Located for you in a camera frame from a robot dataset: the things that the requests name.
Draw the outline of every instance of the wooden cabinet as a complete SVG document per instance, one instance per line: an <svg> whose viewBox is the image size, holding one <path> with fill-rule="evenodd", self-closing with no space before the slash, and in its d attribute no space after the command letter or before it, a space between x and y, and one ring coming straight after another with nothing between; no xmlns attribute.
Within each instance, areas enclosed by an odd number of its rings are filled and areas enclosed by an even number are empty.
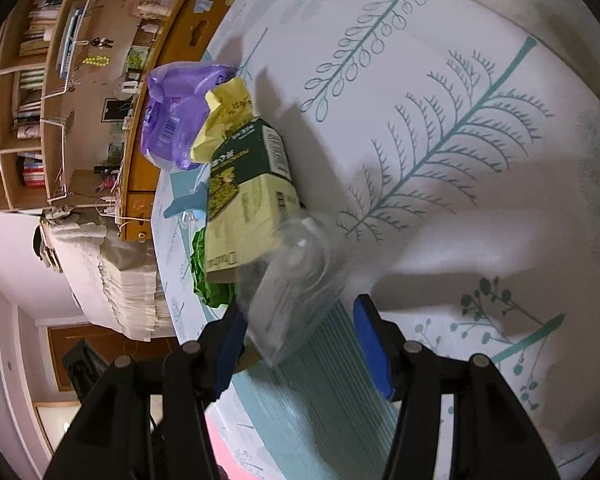
<svg viewBox="0 0 600 480"><path fill-rule="evenodd" d="M136 361L165 357L178 347L178 340L174 337L159 337L147 342L133 341L110 328L95 325L49 327L48 336L51 361L61 392L73 390L62 366L62 356L80 339L84 339L108 363L123 354L130 355Z"/></svg>
<svg viewBox="0 0 600 480"><path fill-rule="evenodd" d="M148 61L148 69L167 64L173 61L199 61L211 41L213 34L222 22L233 0L206 0L212 2L210 8L200 12L201 7L196 6L199 0L180 0L165 31L158 42L157 48ZM122 228L122 238L128 241L147 240L151 238L150 222L144 218L151 218L151 211L146 215L144 209L148 203L153 204L155 189L157 187L160 171L148 162L140 150L140 137L142 118L146 109L148 98L146 85L143 86L134 115L131 133L127 138L127 152L122 168L120 186L121 216L128 222ZM149 197L142 202L142 194ZM134 211L139 211L140 216L135 216Z"/></svg>

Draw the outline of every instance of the purple plastic package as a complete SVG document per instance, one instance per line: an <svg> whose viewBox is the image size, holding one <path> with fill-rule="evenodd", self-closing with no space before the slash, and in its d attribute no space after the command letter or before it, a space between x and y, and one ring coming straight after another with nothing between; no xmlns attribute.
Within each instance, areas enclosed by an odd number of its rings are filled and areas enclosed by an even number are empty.
<svg viewBox="0 0 600 480"><path fill-rule="evenodd" d="M167 171L199 166L189 153L209 115L205 94L234 75L235 68L192 61L169 63L149 72L149 104L140 148L154 166Z"/></svg>

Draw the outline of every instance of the green leafy object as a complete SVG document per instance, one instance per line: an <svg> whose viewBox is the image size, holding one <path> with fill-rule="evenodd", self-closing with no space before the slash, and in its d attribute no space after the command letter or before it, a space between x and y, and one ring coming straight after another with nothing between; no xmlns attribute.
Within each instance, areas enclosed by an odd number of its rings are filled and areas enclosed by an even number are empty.
<svg viewBox="0 0 600 480"><path fill-rule="evenodd" d="M489 294L491 292L491 282L486 278L480 280L480 291L483 294Z"/></svg>
<svg viewBox="0 0 600 480"><path fill-rule="evenodd" d="M205 233L206 228L203 228L193 237L191 253L193 292L206 306L218 308L232 302L235 297L235 287L233 283L207 283L205 279Z"/></svg>

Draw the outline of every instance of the yellow wrapper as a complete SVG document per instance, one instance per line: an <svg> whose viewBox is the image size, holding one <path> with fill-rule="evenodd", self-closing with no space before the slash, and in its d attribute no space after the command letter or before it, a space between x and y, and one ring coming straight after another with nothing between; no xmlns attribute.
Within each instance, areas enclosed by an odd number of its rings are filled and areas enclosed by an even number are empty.
<svg viewBox="0 0 600 480"><path fill-rule="evenodd" d="M220 144L253 119L253 104L244 79L236 77L205 95L209 117L200 128L193 147L193 162L209 163Z"/></svg>

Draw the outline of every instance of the tablecloth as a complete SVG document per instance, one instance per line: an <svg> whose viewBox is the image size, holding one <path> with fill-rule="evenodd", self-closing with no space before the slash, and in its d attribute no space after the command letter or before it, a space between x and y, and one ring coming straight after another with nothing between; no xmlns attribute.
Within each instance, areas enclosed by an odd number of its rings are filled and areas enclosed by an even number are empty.
<svg viewBox="0 0 600 480"><path fill-rule="evenodd" d="M586 85L468 0L237 0L206 58L238 66L301 199L353 245L342 312L369 292L407 338L488 354L563 478L579 478L600 452L600 102ZM339 312L327 327L346 334ZM354 476L320 432L302 450L321 478L377 478L376 434ZM446 468L443 452L436 477Z"/></svg>

